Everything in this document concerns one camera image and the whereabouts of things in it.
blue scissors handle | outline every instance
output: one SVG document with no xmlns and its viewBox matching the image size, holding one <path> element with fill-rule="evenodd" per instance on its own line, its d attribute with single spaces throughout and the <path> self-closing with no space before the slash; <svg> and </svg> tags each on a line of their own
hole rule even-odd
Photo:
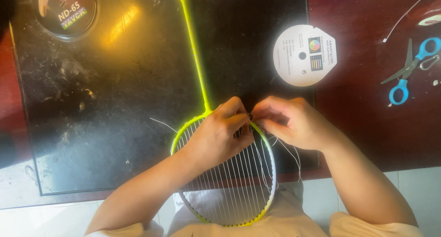
<svg viewBox="0 0 441 237">
<path fill-rule="evenodd" d="M 403 98 L 401 99 L 400 102 L 395 101 L 395 99 L 393 98 L 395 91 L 398 89 L 403 91 Z M 396 85 L 394 88 L 392 88 L 392 90 L 390 90 L 390 93 L 389 93 L 389 100 L 394 105 L 400 105 L 400 104 L 404 103 L 408 97 L 409 97 L 409 91 L 407 90 L 407 80 L 403 80 L 403 79 L 401 79 L 398 82 L 398 85 Z"/>
<path fill-rule="evenodd" d="M 436 47 L 435 47 L 435 50 L 433 52 L 429 53 L 426 50 L 426 45 L 430 41 L 435 42 Z M 441 49 L 441 39 L 439 39 L 438 37 L 427 38 L 419 46 L 419 52 L 418 52 L 418 54 L 415 57 L 418 58 L 420 61 L 422 61 L 426 56 L 431 56 L 431 55 L 434 55 L 434 54 L 438 53 L 438 51 L 440 51 L 440 49 Z"/>
</svg>

dirty black surface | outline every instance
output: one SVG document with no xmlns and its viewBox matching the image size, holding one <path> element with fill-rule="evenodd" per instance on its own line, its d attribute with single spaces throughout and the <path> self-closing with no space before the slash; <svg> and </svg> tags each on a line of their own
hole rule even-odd
<svg viewBox="0 0 441 237">
<path fill-rule="evenodd" d="M 272 50 L 307 23 L 306 0 L 191 0 L 213 107 L 229 97 L 252 109 L 269 94 L 305 97 L 285 83 Z M 169 155 L 174 131 L 204 111 L 179 0 L 100 0 L 90 34 L 53 39 L 30 3 L 12 20 L 28 132 L 43 195 L 115 188 Z M 297 170 L 274 146 L 277 173 Z M 318 168 L 317 153 L 301 154 Z"/>
</svg>

person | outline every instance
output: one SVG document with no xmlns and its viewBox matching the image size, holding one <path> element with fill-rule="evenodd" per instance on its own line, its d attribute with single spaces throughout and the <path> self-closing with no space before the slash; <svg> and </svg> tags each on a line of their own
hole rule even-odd
<svg viewBox="0 0 441 237">
<path fill-rule="evenodd" d="M 306 100 L 270 96 L 254 107 L 251 116 L 253 122 L 287 144 L 324 154 L 349 213 L 337 212 L 331 217 L 330 236 L 423 236 L 410 206 L 389 179 Z M 116 189 L 98 208 L 85 235 L 162 236 L 162 228 L 152 219 L 163 203 L 199 174 L 250 145 L 254 138 L 249 128 L 243 128 L 239 138 L 233 137 L 249 122 L 250 116 L 238 97 L 221 104 L 182 149 Z M 201 223 L 184 206 L 175 214 L 168 235 L 328 236 L 301 209 L 301 199 L 291 190 L 296 186 L 283 184 L 269 211 L 251 226 L 226 228 Z"/>
</svg>

tile floor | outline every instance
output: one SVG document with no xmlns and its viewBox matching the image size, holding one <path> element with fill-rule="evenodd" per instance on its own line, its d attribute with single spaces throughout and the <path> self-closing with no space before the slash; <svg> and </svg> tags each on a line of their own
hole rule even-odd
<svg viewBox="0 0 441 237">
<path fill-rule="evenodd" d="M 412 207 L 426 237 L 441 232 L 441 167 L 388 172 L 386 176 L 400 190 Z M 332 179 L 304 182 L 305 212 L 325 231 L 329 218 L 346 211 Z M 0 236 L 4 237 L 81 237 L 102 201 L 57 204 L 0 210 Z M 154 220 L 166 233 L 175 206 L 169 198 Z"/>
</svg>

white cardboard disc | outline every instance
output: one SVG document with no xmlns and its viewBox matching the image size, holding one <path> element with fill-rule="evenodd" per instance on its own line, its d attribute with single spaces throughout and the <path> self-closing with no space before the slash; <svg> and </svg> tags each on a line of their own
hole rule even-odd
<svg viewBox="0 0 441 237">
<path fill-rule="evenodd" d="M 311 25 L 296 25 L 277 39 L 273 59 L 284 81 L 295 86 L 310 86 L 337 64 L 335 39 Z"/>
</svg>

